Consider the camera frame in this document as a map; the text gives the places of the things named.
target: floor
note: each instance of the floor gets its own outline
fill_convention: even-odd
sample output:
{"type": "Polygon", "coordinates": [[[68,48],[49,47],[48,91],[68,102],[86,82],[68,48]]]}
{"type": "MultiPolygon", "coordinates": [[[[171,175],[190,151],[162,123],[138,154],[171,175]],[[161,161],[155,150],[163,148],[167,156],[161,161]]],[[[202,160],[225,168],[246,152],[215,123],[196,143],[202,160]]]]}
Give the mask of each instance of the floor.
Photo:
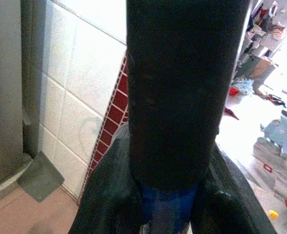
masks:
{"type": "MultiPolygon", "coordinates": [[[[278,96],[287,107],[287,97],[278,96]]],[[[279,119],[284,107],[275,106],[256,95],[229,97],[226,107],[239,120],[224,115],[216,143],[248,179],[276,232],[287,234],[287,160],[280,157],[281,150],[273,143],[258,141],[264,135],[260,124],[267,126],[273,119],[279,119]],[[276,211],[278,218],[271,218],[270,210],[276,211]]]]}
{"type": "Polygon", "coordinates": [[[67,234],[77,210],[61,188],[38,203],[19,187],[0,200],[0,234],[67,234]]]}

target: white tile wall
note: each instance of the white tile wall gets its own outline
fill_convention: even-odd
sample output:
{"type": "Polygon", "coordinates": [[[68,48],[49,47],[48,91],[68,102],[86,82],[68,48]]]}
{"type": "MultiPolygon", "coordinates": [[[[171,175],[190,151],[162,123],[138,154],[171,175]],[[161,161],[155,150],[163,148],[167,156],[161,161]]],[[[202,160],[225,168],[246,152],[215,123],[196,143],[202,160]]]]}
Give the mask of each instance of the white tile wall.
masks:
{"type": "Polygon", "coordinates": [[[60,123],[65,90],[34,66],[32,66],[31,73],[31,117],[39,120],[56,135],[60,123]]]}
{"type": "Polygon", "coordinates": [[[77,15],[126,44],[126,0],[78,0],[77,15]]]}
{"type": "Polygon", "coordinates": [[[42,124],[38,126],[38,152],[42,151],[53,163],[57,138],[42,124]]]}
{"type": "Polygon", "coordinates": [[[33,3],[26,144],[48,156],[78,197],[126,50],[126,1],[54,1],[33,3]]]}
{"type": "Polygon", "coordinates": [[[32,60],[55,81],[64,84],[69,71],[77,17],[47,0],[35,0],[32,60]]]}
{"type": "Polygon", "coordinates": [[[89,162],[102,117],[66,92],[58,138],[89,162]]]}
{"type": "Polygon", "coordinates": [[[122,43],[81,20],[65,87],[104,116],[125,49],[122,43]]]}
{"type": "Polygon", "coordinates": [[[66,145],[57,141],[54,165],[64,176],[64,185],[78,197],[87,171],[87,164],[66,145]]]}

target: black cylindrical pole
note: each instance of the black cylindrical pole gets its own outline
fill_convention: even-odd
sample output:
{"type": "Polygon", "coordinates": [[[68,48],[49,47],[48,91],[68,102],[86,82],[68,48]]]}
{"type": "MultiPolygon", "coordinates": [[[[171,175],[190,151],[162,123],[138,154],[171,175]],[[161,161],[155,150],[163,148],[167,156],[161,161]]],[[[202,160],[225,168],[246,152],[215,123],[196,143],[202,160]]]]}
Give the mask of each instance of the black cylindrical pole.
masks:
{"type": "Polygon", "coordinates": [[[133,176],[166,191],[205,176],[249,0],[128,0],[133,176]]]}

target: red tile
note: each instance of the red tile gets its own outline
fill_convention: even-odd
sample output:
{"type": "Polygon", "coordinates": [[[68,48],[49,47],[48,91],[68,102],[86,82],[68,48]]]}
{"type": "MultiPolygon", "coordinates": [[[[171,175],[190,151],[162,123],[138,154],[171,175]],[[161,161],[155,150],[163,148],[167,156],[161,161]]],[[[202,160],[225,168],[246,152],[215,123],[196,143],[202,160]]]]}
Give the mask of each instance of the red tile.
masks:
{"type": "Polygon", "coordinates": [[[113,103],[120,109],[125,110],[128,104],[128,98],[121,92],[117,91],[113,103]]]}
{"type": "Polygon", "coordinates": [[[123,73],[128,74],[128,66],[127,66],[127,64],[124,66],[123,73]]]}
{"type": "Polygon", "coordinates": [[[96,161],[93,161],[92,164],[91,164],[91,169],[94,169],[96,167],[98,163],[96,161]]]}
{"type": "Polygon", "coordinates": [[[118,125],[107,118],[104,124],[104,129],[113,135],[118,129],[118,125]]]}
{"type": "Polygon", "coordinates": [[[117,124],[119,124],[121,119],[123,118],[123,112],[121,112],[116,107],[111,106],[108,117],[114,120],[117,124]]]}
{"type": "Polygon", "coordinates": [[[107,145],[110,145],[111,144],[111,140],[112,140],[112,136],[110,134],[108,134],[107,132],[102,131],[100,140],[102,140],[107,145]]]}
{"type": "Polygon", "coordinates": [[[102,159],[102,154],[100,154],[99,152],[96,151],[95,156],[94,156],[94,160],[99,162],[100,159],[102,159]]]}
{"type": "Polygon", "coordinates": [[[127,86],[127,76],[123,75],[120,79],[118,89],[125,94],[128,94],[128,86],[127,86]]]}
{"type": "Polygon", "coordinates": [[[96,148],[96,150],[98,150],[102,154],[104,154],[107,149],[108,149],[108,147],[105,144],[103,144],[101,141],[99,142],[99,144],[96,148]]]}

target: grout line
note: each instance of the grout line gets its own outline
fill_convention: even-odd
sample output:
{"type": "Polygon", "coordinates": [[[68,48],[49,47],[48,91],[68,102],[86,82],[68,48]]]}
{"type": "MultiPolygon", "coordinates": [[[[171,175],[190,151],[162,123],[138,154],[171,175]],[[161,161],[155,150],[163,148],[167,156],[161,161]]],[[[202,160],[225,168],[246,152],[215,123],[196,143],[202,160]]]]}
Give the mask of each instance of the grout line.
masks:
{"type": "Polygon", "coordinates": [[[102,144],[104,144],[107,147],[110,147],[109,145],[107,145],[106,143],[104,143],[101,139],[99,140],[102,144]]]}
{"type": "Polygon", "coordinates": [[[50,0],[51,2],[53,2],[54,4],[58,5],[59,7],[63,8],[64,10],[68,11],[69,13],[73,14],[74,16],[76,16],[77,18],[81,19],[82,21],[88,23],[89,25],[93,26],[94,28],[98,29],[99,31],[101,31],[102,33],[108,35],[109,37],[113,38],[114,40],[117,40],[119,43],[126,45],[126,43],[124,43],[122,40],[115,38],[114,36],[112,36],[111,34],[109,34],[108,32],[102,30],[101,28],[91,24],[90,22],[88,22],[86,19],[84,19],[84,17],[79,16],[76,14],[76,12],[70,8],[68,8],[66,5],[61,4],[60,2],[56,1],[56,0],[50,0]]]}
{"type": "Polygon", "coordinates": [[[116,121],[114,121],[113,119],[111,119],[110,117],[107,117],[107,119],[109,119],[110,121],[112,121],[113,123],[117,124],[119,126],[119,123],[117,123],[116,121]]]}
{"type": "Polygon", "coordinates": [[[116,109],[118,109],[121,112],[124,112],[125,110],[122,110],[120,107],[116,106],[114,103],[112,103],[112,106],[114,106],[116,109]]]}
{"type": "Polygon", "coordinates": [[[124,92],[121,91],[120,89],[117,88],[117,90],[118,90],[120,93],[122,93],[123,95],[128,96],[128,94],[124,93],[124,92]]]}
{"type": "Polygon", "coordinates": [[[20,196],[17,196],[14,200],[10,201],[8,204],[6,204],[5,206],[3,206],[3,207],[0,209],[0,211],[1,211],[2,209],[6,208],[7,206],[9,206],[11,203],[13,203],[13,202],[16,201],[19,197],[21,197],[21,196],[23,196],[23,195],[25,195],[25,194],[27,194],[27,193],[23,190],[23,193],[22,193],[20,196]]]}
{"type": "Polygon", "coordinates": [[[125,97],[128,98],[128,95],[127,95],[127,94],[124,94],[123,92],[120,92],[120,93],[121,93],[123,96],[125,96],[125,97]]]}
{"type": "Polygon", "coordinates": [[[102,119],[103,119],[103,115],[100,114],[98,111],[96,111],[94,108],[92,108],[91,106],[89,106],[86,102],[84,102],[83,100],[79,99],[75,94],[73,94],[70,90],[66,89],[63,85],[61,85],[60,83],[58,83],[56,80],[54,80],[52,77],[50,77],[48,74],[46,74],[43,70],[39,69],[37,67],[36,64],[34,64],[32,61],[30,61],[31,65],[33,67],[35,67],[37,70],[39,70],[40,72],[44,73],[48,78],[52,79],[56,84],[58,84],[59,86],[61,86],[62,89],[64,89],[66,92],[68,92],[69,94],[73,95],[79,102],[81,102],[82,104],[84,104],[85,106],[87,106],[89,109],[91,109],[92,111],[94,111],[96,114],[98,114],[102,119]]]}
{"type": "Polygon", "coordinates": [[[98,150],[96,150],[96,152],[98,152],[98,154],[101,154],[103,156],[103,153],[100,153],[98,150]]]}
{"type": "Polygon", "coordinates": [[[105,131],[107,134],[109,134],[110,136],[113,137],[113,135],[111,133],[109,133],[107,130],[103,129],[103,131],[105,131]]]}
{"type": "Polygon", "coordinates": [[[57,141],[59,141],[61,144],[65,145],[65,147],[68,148],[71,153],[76,155],[84,164],[86,164],[86,166],[88,166],[88,162],[86,162],[83,158],[81,158],[78,154],[76,154],[69,146],[67,146],[67,144],[65,144],[54,133],[52,133],[43,123],[41,123],[41,122],[39,122],[37,120],[33,120],[33,122],[41,124],[43,126],[43,128],[45,128],[53,137],[55,137],[57,139],[57,141]]]}
{"type": "Polygon", "coordinates": [[[88,163],[85,162],[85,160],[83,160],[80,156],[78,156],[73,150],[71,150],[66,144],[64,144],[62,141],[60,141],[60,143],[62,145],[65,146],[65,148],[67,148],[71,153],[73,153],[85,166],[88,167],[88,163]]]}
{"type": "MultiPolygon", "coordinates": [[[[125,60],[125,64],[126,64],[126,63],[127,63],[127,51],[124,53],[124,56],[123,56],[123,58],[122,58],[121,63],[123,63],[124,58],[126,58],[126,60],[125,60]]],[[[118,85],[119,85],[119,83],[120,83],[120,80],[121,80],[121,76],[122,76],[122,74],[123,74],[122,71],[121,71],[121,69],[122,69],[122,66],[121,66],[121,68],[119,69],[119,72],[120,72],[120,73],[119,73],[119,75],[117,76],[117,81],[116,81],[116,84],[115,84],[116,87],[118,87],[118,85]]],[[[97,152],[97,147],[98,147],[98,144],[99,144],[99,141],[100,141],[100,137],[101,137],[101,135],[102,135],[102,132],[104,131],[104,125],[105,125],[105,123],[106,123],[106,121],[107,121],[107,119],[108,119],[109,111],[110,111],[111,106],[112,106],[112,104],[113,104],[113,101],[112,101],[111,99],[112,99],[112,97],[114,97],[115,95],[116,95],[116,88],[113,89],[113,92],[112,92],[112,95],[111,95],[111,97],[110,97],[110,101],[109,101],[108,107],[107,107],[106,112],[105,112],[104,119],[103,119],[103,121],[102,121],[102,125],[101,125],[101,128],[100,128],[100,131],[99,131],[98,136],[97,136],[97,140],[96,140],[96,143],[95,143],[95,146],[94,146],[94,150],[93,150],[93,152],[92,152],[91,159],[90,159],[89,164],[88,164],[87,172],[86,172],[85,177],[84,177],[83,185],[82,185],[82,187],[81,187],[81,190],[80,190],[80,193],[79,193],[79,196],[78,196],[78,201],[77,201],[77,204],[78,204],[78,205],[80,205],[80,203],[81,203],[82,196],[83,196],[83,194],[84,194],[84,192],[85,192],[85,190],[86,190],[87,182],[88,182],[88,180],[89,180],[89,178],[90,178],[90,174],[91,174],[92,171],[93,171],[93,169],[91,168],[91,165],[92,165],[92,162],[93,162],[93,160],[94,160],[95,153],[97,152]]]]}

